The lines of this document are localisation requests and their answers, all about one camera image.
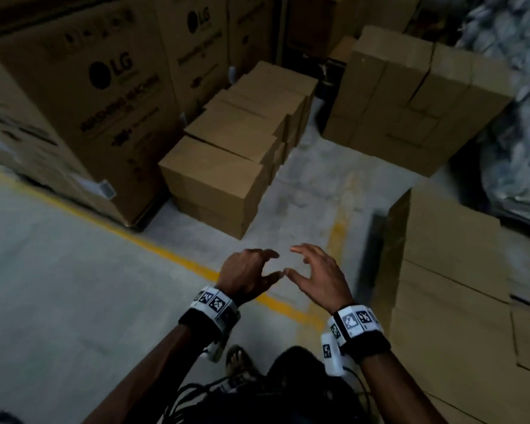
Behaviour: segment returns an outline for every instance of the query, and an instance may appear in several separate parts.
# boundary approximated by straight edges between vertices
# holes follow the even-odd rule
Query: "wristband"
[[[240,320],[240,311],[228,296],[213,287],[204,287],[194,298],[189,310],[179,320],[184,320],[192,315],[193,310],[204,314],[220,331],[223,338],[232,331]]]
[[[381,324],[373,311],[364,305],[351,305],[340,309],[328,320],[328,325],[340,348],[365,332],[382,333]]]

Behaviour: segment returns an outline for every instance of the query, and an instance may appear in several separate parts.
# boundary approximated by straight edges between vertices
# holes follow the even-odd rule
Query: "concrete floor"
[[[421,181],[321,139],[311,122],[237,241],[170,203],[136,237],[0,175],[0,409],[27,424],[82,421],[234,251],[272,248],[281,258],[266,270],[292,266],[306,275],[288,249],[318,244],[337,258],[358,299],[367,298],[375,260],[366,245],[389,207]],[[447,169],[432,181],[455,194]],[[513,278],[530,288],[530,253],[523,251],[530,244],[520,236],[508,241],[519,250]],[[310,310],[283,279],[268,298],[242,308],[232,343],[266,371],[283,350],[318,337],[305,325]],[[223,363],[199,360],[187,379],[222,376]]]

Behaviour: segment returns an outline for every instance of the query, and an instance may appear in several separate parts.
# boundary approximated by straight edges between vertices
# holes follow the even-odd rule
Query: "black wristband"
[[[189,327],[193,335],[204,340],[205,345],[210,342],[217,342],[222,337],[222,333],[216,324],[214,324],[214,321],[212,321],[212,319],[205,313],[197,309],[188,309],[186,313],[178,319],[178,323]]]
[[[360,364],[366,357],[389,352],[390,342],[385,335],[374,330],[349,339],[340,351],[353,358],[355,363]]]

